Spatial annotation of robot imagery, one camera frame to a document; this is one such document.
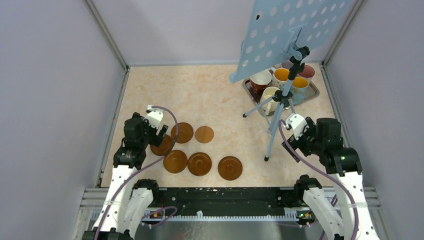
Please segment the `light blue music stand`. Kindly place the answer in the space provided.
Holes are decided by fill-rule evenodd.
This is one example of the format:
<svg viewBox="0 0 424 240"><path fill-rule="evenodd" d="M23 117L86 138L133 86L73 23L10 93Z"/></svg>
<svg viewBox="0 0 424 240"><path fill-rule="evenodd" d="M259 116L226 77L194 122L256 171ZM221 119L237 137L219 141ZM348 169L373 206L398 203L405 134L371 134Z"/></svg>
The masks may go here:
<svg viewBox="0 0 424 240"><path fill-rule="evenodd" d="M269 122L271 134L264 161L271 155L278 122L285 108L294 108L290 89L296 75L304 69L311 50L325 45L339 21L349 11L350 0L256 0L241 44L233 84L290 60L288 80L273 100L276 112Z"/></svg>

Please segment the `dark wooden coaster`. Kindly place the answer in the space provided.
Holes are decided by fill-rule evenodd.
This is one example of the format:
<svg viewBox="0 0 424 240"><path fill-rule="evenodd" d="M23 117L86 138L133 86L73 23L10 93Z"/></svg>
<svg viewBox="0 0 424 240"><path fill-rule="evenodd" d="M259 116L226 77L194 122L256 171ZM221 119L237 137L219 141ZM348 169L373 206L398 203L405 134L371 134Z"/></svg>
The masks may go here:
<svg viewBox="0 0 424 240"><path fill-rule="evenodd" d="M189 123L180 122L171 129L170 134L172 139L174 139L177 135L177 139L176 139L177 143L185 144L192 139L194 135L194 129Z"/></svg>
<svg viewBox="0 0 424 240"><path fill-rule="evenodd" d="M189 157L187 167L194 176L205 176L212 168L212 160L208 154L196 152Z"/></svg>
<svg viewBox="0 0 424 240"><path fill-rule="evenodd" d="M165 156L167 151L172 147L173 139L169 135L165 135L160 146L150 145L151 152L156 156Z"/></svg>
<svg viewBox="0 0 424 240"><path fill-rule="evenodd" d="M226 156L219 161L217 169L224 180L233 181L242 175L243 164L235 156Z"/></svg>
<svg viewBox="0 0 424 240"><path fill-rule="evenodd" d="M188 164L187 155L181 150L172 150L163 160L164 168L172 174L182 172Z"/></svg>

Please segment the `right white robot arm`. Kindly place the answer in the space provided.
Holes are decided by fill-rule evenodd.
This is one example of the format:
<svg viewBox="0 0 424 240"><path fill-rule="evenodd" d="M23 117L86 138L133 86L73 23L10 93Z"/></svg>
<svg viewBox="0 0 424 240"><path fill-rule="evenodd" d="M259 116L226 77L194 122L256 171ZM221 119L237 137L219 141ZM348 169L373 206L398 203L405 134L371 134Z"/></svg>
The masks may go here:
<svg viewBox="0 0 424 240"><path fill-rule="evenodd" d="M363 168L357 151L346 147L341 124L335 118L291 115L278 122L282 146L296 162L302 162L333 184L335 200L325 197L316 178L302 175L294 185L293 200L308 206L329 240L378 240L363 187Z"/></svg>

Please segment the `light wooden coaster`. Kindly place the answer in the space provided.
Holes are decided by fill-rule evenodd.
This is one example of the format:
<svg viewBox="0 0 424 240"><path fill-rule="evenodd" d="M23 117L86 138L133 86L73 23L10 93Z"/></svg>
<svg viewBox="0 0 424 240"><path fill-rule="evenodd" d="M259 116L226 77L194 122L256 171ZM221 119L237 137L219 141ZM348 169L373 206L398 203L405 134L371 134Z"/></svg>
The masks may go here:
<svg viewBox="0 0 424 240"><path fill-rule="evenodd" d="M202 144L211 142L214 135L213 129L209 126L200 126L194 133L196 140Z"/></svg>

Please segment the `white and brown cup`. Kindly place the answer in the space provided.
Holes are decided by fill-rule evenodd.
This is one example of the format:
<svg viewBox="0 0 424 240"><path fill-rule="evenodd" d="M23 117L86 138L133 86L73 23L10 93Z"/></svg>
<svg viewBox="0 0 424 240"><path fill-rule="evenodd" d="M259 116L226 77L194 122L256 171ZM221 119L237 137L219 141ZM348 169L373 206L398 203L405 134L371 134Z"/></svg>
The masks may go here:
<svg viewBox="0 0 424 240"><path fill-rule="evenodd" d="M260 71L249 78L249 82L253 89L253 93L258 93L260 90L264 90L272 81L272 74L269 70L265 69Z"/></svg>

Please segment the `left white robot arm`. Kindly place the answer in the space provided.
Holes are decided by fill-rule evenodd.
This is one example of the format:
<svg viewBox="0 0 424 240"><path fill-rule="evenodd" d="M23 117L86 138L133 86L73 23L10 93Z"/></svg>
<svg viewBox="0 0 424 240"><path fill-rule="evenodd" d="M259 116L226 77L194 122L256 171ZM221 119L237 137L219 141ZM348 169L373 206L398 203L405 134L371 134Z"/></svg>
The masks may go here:
<svg viewBox="0 0 424 240"><path fill-rule="evenodd" d="M161 125L164 112L153 108L146 116L134 112L124 123L124 137L113 156L112 177L103 207L84 240L132 240L136 235L142 214L147 207L160 202L155 181L137 183L149 145L159 147L168 130Z"/></svg>

